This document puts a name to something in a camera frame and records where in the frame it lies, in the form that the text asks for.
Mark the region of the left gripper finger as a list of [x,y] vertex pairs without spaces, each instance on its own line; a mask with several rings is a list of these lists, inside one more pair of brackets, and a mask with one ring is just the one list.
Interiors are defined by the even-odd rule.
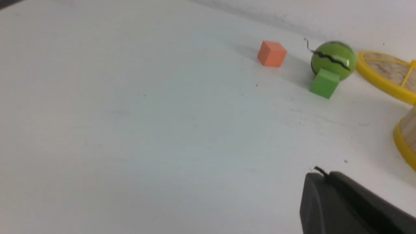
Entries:
[[338,171],[305,176],[300,204],[304,234],[414,234],[416,219]]

